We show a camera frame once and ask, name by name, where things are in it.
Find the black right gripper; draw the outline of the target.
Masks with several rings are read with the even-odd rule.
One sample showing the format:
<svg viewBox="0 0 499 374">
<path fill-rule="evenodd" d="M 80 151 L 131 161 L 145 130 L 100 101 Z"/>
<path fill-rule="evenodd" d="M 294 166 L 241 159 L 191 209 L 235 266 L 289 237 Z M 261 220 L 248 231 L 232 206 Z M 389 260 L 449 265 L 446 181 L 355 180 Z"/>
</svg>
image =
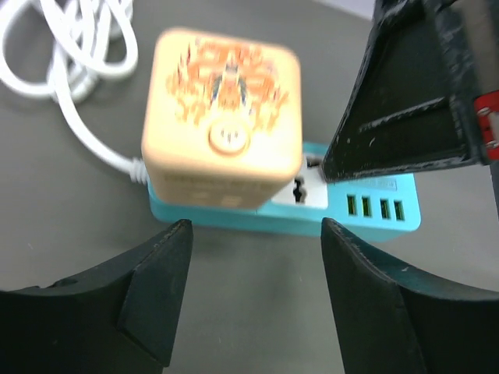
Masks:
<svg viewBox="0 0 499 374">
<path fill-rule="evenodd" d="M 325 180 L 473 164 L 497 199 L 498 2 L 376 2 Z"/>
</svg>

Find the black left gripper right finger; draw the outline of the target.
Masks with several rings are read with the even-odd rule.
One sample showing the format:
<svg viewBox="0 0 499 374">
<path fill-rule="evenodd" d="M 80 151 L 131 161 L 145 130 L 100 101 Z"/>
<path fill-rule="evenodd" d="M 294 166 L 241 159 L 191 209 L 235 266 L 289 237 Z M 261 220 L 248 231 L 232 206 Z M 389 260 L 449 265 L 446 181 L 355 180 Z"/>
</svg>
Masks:
<svg viewBox="0 0 499 374">
<path fill-rule="evenodd" d="M 321 224 L 327 288 L 347 373 L 496 373 L 498 293 L 445 279 Z"/>
</svg>

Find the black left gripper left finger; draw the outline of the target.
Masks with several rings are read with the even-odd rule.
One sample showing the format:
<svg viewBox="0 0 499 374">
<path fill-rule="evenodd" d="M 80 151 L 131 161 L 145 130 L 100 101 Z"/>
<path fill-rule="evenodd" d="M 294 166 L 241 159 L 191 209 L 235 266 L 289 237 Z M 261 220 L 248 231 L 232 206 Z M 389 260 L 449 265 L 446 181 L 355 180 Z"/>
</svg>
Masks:
<svg viewBox="0 0 499 374">
<path fill-rule="evenodd" d="M 193 251 L 180 220 L 46 287 L 1 293 L 4 373 L 160 373 L 172 360 Z"/>
</svg>

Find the teal power strip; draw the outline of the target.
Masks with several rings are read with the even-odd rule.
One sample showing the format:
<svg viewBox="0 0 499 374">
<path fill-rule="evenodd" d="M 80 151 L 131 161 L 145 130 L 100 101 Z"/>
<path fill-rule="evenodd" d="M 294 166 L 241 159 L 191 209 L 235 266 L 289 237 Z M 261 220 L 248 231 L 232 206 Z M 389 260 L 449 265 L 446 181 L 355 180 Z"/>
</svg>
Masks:
<svg viewBox="0 0 499 374">
<path fill-rule="evenodd" d="M 150 189 L 150 210 L 162 222 L 181 218 L 207 227 L 285 235 L 320 236 L 329 217 L 366 241 L 384 242 L 415 231 L 421 214 L 413 175 L 364 178 L 327 184 L 319 162 L 327 146 L 304 143 L 299 176 L 258 210 L 175 206 Z"/>
</svg>

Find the orange wooden cube plug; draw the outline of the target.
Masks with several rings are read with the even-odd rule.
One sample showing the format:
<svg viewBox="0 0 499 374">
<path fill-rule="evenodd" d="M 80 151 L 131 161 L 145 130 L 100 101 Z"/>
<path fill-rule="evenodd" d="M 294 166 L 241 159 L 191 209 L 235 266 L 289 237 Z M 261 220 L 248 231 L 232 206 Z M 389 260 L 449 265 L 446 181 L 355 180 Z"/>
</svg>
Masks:
<svg viewBox="0 0 499 374">
<path fill-rule="evenodd" d="M 259 208 L 301 168 L 298 57 L 281 45 L 166 30 L 154 50 L 141 151 L 164 203 Z"/>
</svg>

